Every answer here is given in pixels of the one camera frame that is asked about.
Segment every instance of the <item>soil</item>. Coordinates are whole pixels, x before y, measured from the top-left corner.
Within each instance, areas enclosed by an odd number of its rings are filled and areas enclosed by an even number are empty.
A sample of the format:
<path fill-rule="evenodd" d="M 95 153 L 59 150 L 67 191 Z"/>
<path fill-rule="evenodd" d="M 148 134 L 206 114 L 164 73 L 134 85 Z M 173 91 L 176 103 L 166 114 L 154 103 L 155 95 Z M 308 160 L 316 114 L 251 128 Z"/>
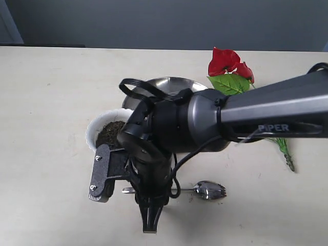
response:
<path fill-rule="evenodd" d="M 124 124 L 125 122 L 123 121 L 115 121 L 110 122 L 108 125 L 104 126 L 104 129 L 98 134 L 96 148 L 103 144 L 109 145 L 113 150 L 122 148 L 117 141 L 117 135 L 121 131 Z"/>

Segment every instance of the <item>robotic arm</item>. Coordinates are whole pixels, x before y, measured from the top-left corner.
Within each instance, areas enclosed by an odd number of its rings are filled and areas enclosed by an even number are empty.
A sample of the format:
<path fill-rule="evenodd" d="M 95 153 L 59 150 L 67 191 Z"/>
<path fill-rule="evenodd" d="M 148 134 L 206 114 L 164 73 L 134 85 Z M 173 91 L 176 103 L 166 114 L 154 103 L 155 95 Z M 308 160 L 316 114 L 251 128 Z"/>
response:
<path fill-rule="evenodd" d="M 156 233 L 163 206 L 172 194 L 177 170 L 199 152 L 223 150 L 230 142 L 264 138 L 328 137 L 328 70 L 318 64 L 307 75 L 225 96 L 206 89 L 166 95 L 147 82 L 124 79 L 120 89 L 140 100 L 119 133 L 122 149 L 102 145 L 96 151 L 89 192 L 94 201 L 107 201 L 115 180 L 125 179 L 135 189 L 143 232 Z M 142 87 L 154 96 L 136 94 L 126 87 Z M 189 153 L 179 163 L 175 153 Z M 172 156 L 175 166 L 172 168 Z"/>

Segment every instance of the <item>metal spoon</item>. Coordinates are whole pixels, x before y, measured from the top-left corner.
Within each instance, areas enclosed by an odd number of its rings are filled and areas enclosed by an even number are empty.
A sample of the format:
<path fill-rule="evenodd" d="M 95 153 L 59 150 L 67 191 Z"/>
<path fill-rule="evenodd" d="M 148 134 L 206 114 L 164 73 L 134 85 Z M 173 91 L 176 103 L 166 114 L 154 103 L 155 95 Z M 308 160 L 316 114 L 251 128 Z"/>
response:
<path fill-rule="evenodd" d="M 181 191 L 194 191 L 196 194 L 204 200 L 214 200 L 226 197 L 226 189 L 219 183 L 211 181 L 200 181 L 191 189 L 181 189 Z M 135 190 L 132 187 L 123 188 L 122 190 L 125 194 L 134 194 Z"/>

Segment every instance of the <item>green leaf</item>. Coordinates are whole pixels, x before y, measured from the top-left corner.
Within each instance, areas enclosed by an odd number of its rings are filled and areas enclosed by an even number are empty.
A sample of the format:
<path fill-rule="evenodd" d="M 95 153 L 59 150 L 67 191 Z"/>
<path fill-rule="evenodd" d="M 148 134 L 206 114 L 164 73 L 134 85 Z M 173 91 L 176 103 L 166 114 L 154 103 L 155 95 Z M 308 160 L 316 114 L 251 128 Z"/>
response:
<path fill-rule="evenodd" d="M 250 82 L 237 74 L 223 74 L 208 77 L 215 90 L 224 95 L 235 95 L 248 91 Z"/>

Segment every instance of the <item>white pot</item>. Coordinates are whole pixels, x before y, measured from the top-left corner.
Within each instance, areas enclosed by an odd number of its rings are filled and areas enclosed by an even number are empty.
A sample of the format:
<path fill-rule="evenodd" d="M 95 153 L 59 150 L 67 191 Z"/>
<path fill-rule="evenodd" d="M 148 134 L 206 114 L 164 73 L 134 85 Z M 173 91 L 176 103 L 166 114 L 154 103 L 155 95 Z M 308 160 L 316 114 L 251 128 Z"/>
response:
<path fill-rule="evenodd" d="M 127 122 L 133 111 L 131 109 L 114 109 L 109 110 L 90 122 L 87 127 L 86 140 L 87 145 L 93 152 L 96 152 L 96 141 L 99 132 L 110 122 L 123 121 Z"/>

